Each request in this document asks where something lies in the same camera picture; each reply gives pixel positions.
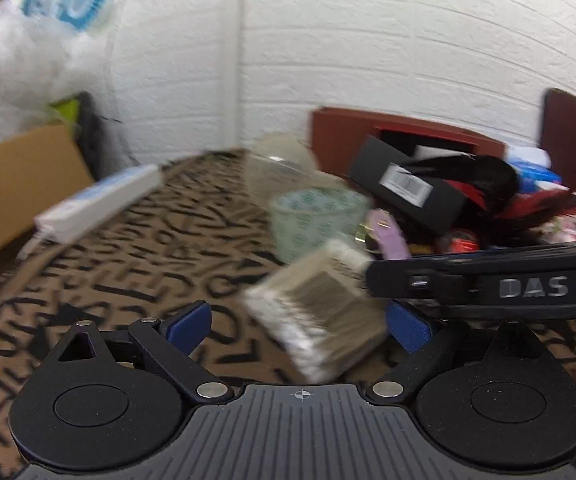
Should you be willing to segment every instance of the white brick wall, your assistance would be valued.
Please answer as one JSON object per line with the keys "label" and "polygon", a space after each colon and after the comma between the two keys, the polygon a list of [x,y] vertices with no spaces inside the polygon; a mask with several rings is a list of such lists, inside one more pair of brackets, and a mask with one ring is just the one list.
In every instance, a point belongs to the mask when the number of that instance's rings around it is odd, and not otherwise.
{"label": "white brick wall", "polygon": [[227,145],[233,123],[248,145],[265,132],[305,137],[321,105],[527,144],[545,89],[576,94],[576,0],[243,0],[230,71],[236,0],[121,2],[75,63],[123,123],[108,123],[109,170],[127,163],[115,136],[142,162],[168,160]]}
{"label": "white brick wall", "polygon": [[223,0],[126,0],[114,42],[119,130],[140,162],[218,149]]}
{"label": "white brick wall", "polygon": [[576,0],[245,0],[242,41],[245,144],[324,104],[528,144],[545,89],[576,94]]}

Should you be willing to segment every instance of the red object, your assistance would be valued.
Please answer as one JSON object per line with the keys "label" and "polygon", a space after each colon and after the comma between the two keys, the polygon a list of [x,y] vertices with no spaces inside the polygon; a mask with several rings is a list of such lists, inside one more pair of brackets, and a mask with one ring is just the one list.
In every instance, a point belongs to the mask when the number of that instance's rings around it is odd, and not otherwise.
{"label": "red object", "polygon": [[497,217],[503,219],[524,218],[556,205],[562,197],[569,194],[570,191],[567,189],[553,189],[516,195],[508,207]]}
{"label": "red object", "polygon": [[441,254],[472,253],[479,249],[477,236],[467,229],[453,229],[437,242],[437,250]]}
{"label": "red object", "polygon": [[[389,137],[392,136],[392,139],[385,139],[382,131]],[[377,112],[329,107],[312,113],[310,146],[319,161],[321,171],[346,176],[359,149],[364,145],[366,136],[386,140],[400,150],[396,143],[390,142],[396,140],[398,133],[403,134],[401,137],[408,144],[415,140],[418,144],[434,146],[439,140],[442,147],[451,149],[446,146],[447,141],[456,144],[453,149],[475,155],[503,158],[506,150],[503,142],[464,128]],[[428,140],[428,144],[424,143],[424,138]]]}
{"label": "red object", "polygon": [[484,202],[484,197],[479,189],[472,186],[471,184],[464,184],[463,182],[457,182],[456,180],[446,180],[453,188],[461,191],[465,196],[472,200],[475,204],[481,207],[483,210],[487,210],[486,203]]}

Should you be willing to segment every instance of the barcode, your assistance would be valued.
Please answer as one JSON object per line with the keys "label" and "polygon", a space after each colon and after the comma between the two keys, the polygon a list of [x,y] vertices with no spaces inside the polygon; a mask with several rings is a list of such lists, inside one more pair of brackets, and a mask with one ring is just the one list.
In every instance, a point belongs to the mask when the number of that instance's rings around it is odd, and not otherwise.
{"label": "barcode", "polygon": [[398,194],[412,205],[422,207],[433,187],[418,176],[410,174],[397,164],[391,164],[383,174],[380,184]]}

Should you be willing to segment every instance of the blue package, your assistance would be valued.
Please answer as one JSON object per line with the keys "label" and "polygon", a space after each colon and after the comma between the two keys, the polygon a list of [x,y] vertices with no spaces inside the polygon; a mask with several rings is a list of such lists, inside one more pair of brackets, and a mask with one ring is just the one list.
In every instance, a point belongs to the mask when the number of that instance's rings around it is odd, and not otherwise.
{"label": "blue package", "polygon": [[540,180],[561,184],[561,177],[558,174],[538,164],[519,159],[511,160],[509,164],[519,175],[520,193],[535,193],[539,191],[537,182]]}

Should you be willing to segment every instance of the patterned carpet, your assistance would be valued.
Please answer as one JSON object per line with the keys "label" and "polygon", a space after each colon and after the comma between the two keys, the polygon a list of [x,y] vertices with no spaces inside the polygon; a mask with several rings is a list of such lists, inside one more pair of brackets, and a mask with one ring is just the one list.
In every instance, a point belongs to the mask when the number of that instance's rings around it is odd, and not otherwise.
{"label": "patterned carpet", "polygon": [[[0,479],[21,468],[6,424],[10,403],[77,320],[122,329],[209,301],[212,332],[193,357],[233,386],[303,381],[239,293],[273,272],[266,215],[248,199],[242,152],[210,153],[166,170],[166,185],[72,246],[46,246],[0,284]],[[576,324],[533,327],[567,367]],[[402,357],[392,341],[341,377],[372,381]]]}

